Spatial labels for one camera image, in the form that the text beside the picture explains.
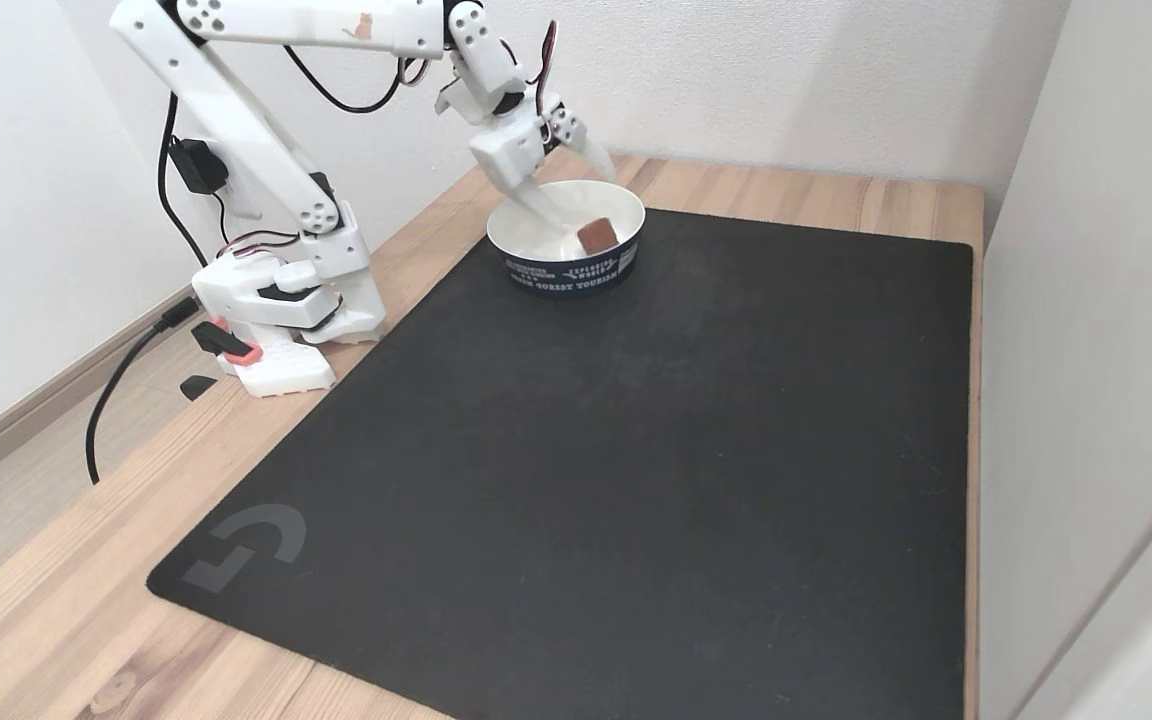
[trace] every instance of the bowl rim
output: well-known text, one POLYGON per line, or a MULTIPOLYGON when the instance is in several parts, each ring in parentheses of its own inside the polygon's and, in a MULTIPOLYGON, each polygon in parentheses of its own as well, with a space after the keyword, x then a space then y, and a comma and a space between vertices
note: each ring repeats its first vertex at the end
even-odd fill
POLYGON ((630 236, 628 236, 626 240, 617 242, 615 247, 608 247, 607 250, 604 250, 601 252, 596 252, 594 255, 586 255, 585 258, 577 258, 576 260, 541 260, 539 258, 529 258, 529 256, 517 255, 517 252, 513 250, 507 250, 503 247, 500 247, 500 243, 497 242, 495 237, 492 236, 492 220, 495 219, 497 213, 499 213, 500 209, 503 209, 506 205, 509 204, 509 202, 511 202, 508 199, 508 197, 506 197, 506 199, 500 200, 500 204, 492 210, 492 214, 488 215, 488 221, 486 222, 486 236, 488 236, 488 241, 492 242, 492 245, 500 252, 508 255, 509 258, 516 260, 525 260, 526 263, 539 263, 541 265, 567 265, 571 263, 585 263, 588 260, 596 260, 602 258, 605 255, 612 255, 617 250, 626 249, 626 247, 630 245, 630 243, 634 241, 635 237, 639 236, 639 233, 643 232, 643 225, 645 225, 649 221, 649 209, 646 209, 646 205, 644 204, 643 199, 639 196, 637 196, 635 191, 630 190, 630 188, 627 188, 622 184, 607 181, 598 181, 598 179, 563 179, 563 181, 544 183, 540 185, 540 188, 550 185, 559 185, 559 184, 602 184, 606 187, 614 187, 616 188, 617 191, 632 197, 635 204, 637 204, 637 209, 639 209, 639 217, 637 217, 637 222, 635 223, 634 232, 631 232, 630 236))

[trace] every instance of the power adapter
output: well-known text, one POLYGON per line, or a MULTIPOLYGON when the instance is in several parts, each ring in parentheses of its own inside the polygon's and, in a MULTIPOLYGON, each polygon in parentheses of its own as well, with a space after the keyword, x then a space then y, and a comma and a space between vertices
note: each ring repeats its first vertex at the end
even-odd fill
POLYGON ((204 141, 173 142, 168 156, 189 192, 215 195, 229 182, 229 168, 204 141))

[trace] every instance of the navy blue bowl label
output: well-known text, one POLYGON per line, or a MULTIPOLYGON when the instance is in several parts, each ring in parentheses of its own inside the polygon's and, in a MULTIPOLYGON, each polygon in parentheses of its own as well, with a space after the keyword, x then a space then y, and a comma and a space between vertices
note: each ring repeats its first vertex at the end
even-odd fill
POLYGON ((502 252, 513 282, 536 295, 551 297, 582 297, 608 290, 626 278, 637 253, 637 238, 596 258, 561 263, 524 260, 502 252))

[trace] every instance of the baseboard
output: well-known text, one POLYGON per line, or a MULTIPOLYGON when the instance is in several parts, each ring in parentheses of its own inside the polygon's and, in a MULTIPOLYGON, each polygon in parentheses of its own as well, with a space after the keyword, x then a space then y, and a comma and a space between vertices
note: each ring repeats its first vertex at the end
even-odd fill
MULTIPOLYGON (((174 293, 154 309, 143 314, 136 323, 128 325, 114 338, 101 343, 96 350, 88 353, 55 378, 50 379, 40 388, 29 393, 24 400, 10 407, 0 415, 0 460, 17 450, 29 441, 29 438, 41 432, 61 415, 68 414, 75 406, 105 386, 114 367, 123 358, 132 342, 145 334, 152 323, 159 319, 169 306, 177 304, 185 296, 192 295, 191 288, 174 293)), ((150 343, 154 347, 166 338, 160 334, 150 343)))

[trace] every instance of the logo on mouse pad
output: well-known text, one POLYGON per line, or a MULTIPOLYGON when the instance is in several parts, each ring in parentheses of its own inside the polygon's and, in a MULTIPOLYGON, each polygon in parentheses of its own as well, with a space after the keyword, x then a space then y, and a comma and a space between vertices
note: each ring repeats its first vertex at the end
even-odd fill
MULTIPOLYGON (((305 547, 305 518, 287 505, 257 505, 248 507, 245 510, 235 511, 229 518, 221 520, 211 529, 210 536, 229 539, 243 528, 265 523, 278 528, 278 550, 274 551, 275 560, 283 562, 296 561, 301 555, 301 548, 305 547)), ((185 571, 184 582, 196 588, 205 589, 207 592, 219 593, 223 591, 230 579, 237 577, 243 566, 256 555, 256 551, 247 546, 237 546, 229 552, 228 556, 220 564, 211 564, 198 560, 185 571)))

